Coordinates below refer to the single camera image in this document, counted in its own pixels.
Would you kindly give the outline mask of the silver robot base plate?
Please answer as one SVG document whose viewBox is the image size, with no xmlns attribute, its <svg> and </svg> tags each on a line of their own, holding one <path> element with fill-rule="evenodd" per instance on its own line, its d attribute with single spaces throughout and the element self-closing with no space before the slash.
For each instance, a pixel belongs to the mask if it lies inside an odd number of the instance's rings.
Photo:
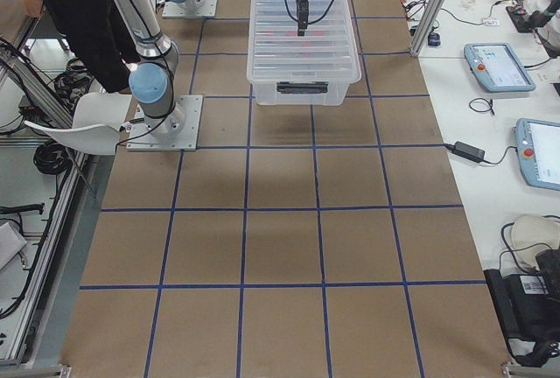
<svg viewBox="0 0 560 378">
<path fill-rule="evenodd" d="M 133 125 L 125 143 L 129 151 L 195 151 L 200 129 L 202 95 L 181 95 L 175 98 L 174 110 L 156 127 L 159 120 L 144 115 L 140 104 L 136 105 L 135 118 L 143 121 Z"/>
</svg>

